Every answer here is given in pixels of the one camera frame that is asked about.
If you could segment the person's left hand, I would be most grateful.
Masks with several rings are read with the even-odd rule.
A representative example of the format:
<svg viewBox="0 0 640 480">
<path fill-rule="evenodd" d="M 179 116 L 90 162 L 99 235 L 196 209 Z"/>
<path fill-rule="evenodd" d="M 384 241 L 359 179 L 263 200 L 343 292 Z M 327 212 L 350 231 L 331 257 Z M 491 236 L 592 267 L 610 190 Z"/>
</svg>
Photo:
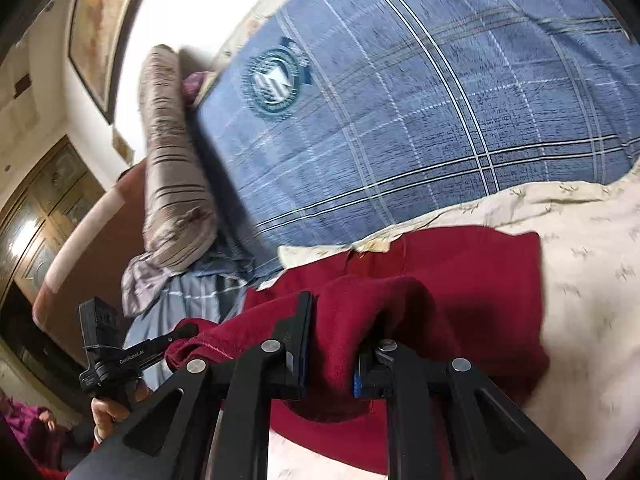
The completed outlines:
<svg viewBox="0 0 640 480">
<path fill-rule="evenodd" d="M 125 420 L 130 411 L 112 399 L 93 398 L 91 414 L 94 422 L 93 437 L 96 444 L 100 444 L 113 434 L 116 424 Z"/>
</svg>

